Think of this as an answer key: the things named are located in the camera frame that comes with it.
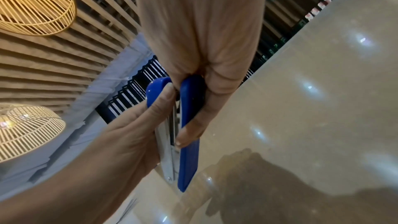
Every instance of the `beige tabletop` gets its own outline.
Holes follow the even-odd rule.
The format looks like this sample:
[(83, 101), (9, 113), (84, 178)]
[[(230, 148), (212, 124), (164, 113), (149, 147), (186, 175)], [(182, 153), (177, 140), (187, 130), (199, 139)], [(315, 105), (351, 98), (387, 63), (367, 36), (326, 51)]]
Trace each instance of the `beige tabletop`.
[(232, 96), (187, 191), (153, 171), (141, 223), (398, 223), (398, 11), (334, 0)]

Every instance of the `lamp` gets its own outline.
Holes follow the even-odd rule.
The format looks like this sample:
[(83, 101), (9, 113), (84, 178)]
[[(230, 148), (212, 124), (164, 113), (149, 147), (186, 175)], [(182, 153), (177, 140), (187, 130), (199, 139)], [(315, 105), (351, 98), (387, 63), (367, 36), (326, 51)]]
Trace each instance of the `lamp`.
[(75, 0), (0, 0), (0, 29), (24, 35), (51, 35), (75, 20)]
[(0, 103), (0, 163), (44, 145), (65, 126), (65, 122), (46, 107)]

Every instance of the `stapler handle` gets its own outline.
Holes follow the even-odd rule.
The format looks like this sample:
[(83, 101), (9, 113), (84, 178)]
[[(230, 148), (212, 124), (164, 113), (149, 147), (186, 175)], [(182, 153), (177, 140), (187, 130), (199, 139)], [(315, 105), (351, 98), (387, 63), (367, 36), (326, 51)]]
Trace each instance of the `stapler handle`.
[[(146, 89), (147, 105), (150, 107), (164, 86), (171, 82), (170, 77), (158, 78), (152, 81)], [(204, 104), (206, 83), (200, 75), (192, 75), (181, 83), (180, 88), (180, 111), (181, 127), (184, 127)], [(199, 139), (189, 146), (181, 149), (180, 170), (178, 174), (178, 189), (184, 192), (198, 169), (199, 160)]]

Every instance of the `hand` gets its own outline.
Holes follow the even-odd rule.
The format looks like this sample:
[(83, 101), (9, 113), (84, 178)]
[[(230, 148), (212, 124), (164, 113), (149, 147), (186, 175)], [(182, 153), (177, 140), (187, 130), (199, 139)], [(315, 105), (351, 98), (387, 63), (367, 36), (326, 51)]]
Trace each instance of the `hand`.
[(200, 137), (239, 87), (255, 54), (265, 0), (137, 0), (145, 38), (179, 89), (192, 74), (207, 84), (202, 110), (176, 138)]
[(154, 129), (175, 96), (170, 83), (150, 108), (144, 101), (126, 110), (66, 168), (2, 202), (0, 222), (104, 223), (160, 162)]

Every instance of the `blue stapler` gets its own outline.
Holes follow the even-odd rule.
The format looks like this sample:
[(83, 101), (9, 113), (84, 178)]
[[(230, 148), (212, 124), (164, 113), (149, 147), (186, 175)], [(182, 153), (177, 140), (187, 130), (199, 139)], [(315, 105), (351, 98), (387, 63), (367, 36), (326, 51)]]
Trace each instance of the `blue stapler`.
[[(164, 86), (171, 82), (170, 77), (152, 81), (147, 89), (147, 104), (150, 107), (162, 92)], [(184, 192), (198, 169), (199, 139), (189, 146), (178, 150), (174, 140), (180, 128), (184, 127), (204, 104), (206, 84), (200, 75), (192, 75), (185, 79), (180, 88), (180, 113), (177, 104), (169, 118), (155, 130), (160, 155), (160, 165), (166, 181), (173, 183), (178, 180), (178, 189)]]

